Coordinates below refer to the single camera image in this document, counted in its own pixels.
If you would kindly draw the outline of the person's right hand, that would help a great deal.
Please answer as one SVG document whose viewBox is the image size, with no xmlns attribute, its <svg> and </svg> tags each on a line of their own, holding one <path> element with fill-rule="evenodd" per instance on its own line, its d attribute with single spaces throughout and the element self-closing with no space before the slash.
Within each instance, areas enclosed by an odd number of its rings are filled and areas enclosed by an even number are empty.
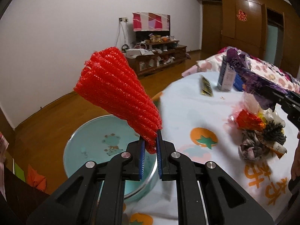
<svg viewBox="0 0 300 225">
<path fill-rule="evenodd" d="M 297 134 L 298 144 L 294 153 L 294 160 L 291 167 L 291 179 L 294 181 L 300 176 L 300 131 Z"/>
</svg>

